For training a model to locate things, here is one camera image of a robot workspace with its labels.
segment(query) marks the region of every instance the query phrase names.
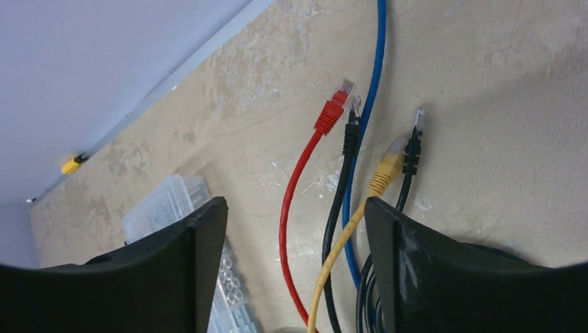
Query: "plastic storage box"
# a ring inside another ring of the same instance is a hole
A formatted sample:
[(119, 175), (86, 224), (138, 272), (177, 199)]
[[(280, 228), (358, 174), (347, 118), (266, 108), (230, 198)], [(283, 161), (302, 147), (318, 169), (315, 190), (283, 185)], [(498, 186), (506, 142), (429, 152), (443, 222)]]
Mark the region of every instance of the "plastic storage box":
[[(122, 220), (127, 244), (183, 219), (210, 199), (201, 177), (165, 178)], [(257, 320), (225, 240), (210, 312), (209, 333), (254, 333)]]

